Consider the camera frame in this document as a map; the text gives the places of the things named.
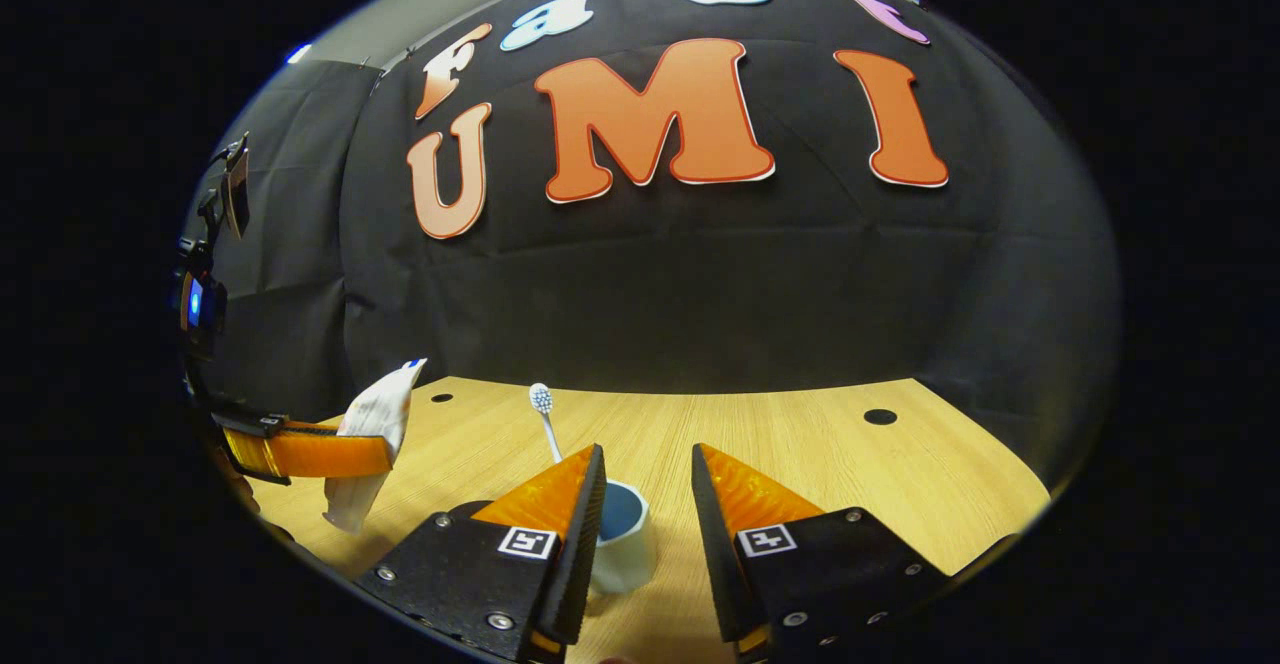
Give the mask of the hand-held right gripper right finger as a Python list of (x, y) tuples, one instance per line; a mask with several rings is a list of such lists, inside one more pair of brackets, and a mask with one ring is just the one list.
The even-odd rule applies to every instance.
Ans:
[(824, 512), (716, 447), (692, 496), (721, 637), (739, 660), (873, 660), (950, 577), (861, 507)]

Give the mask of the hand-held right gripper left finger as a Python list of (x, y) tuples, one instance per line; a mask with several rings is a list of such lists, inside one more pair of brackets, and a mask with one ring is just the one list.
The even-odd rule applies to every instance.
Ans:
[(579, 641), (602, 509), (602, 447), (494, 502), (429, 516), (355, 583), (476, 658), (562, 663)]

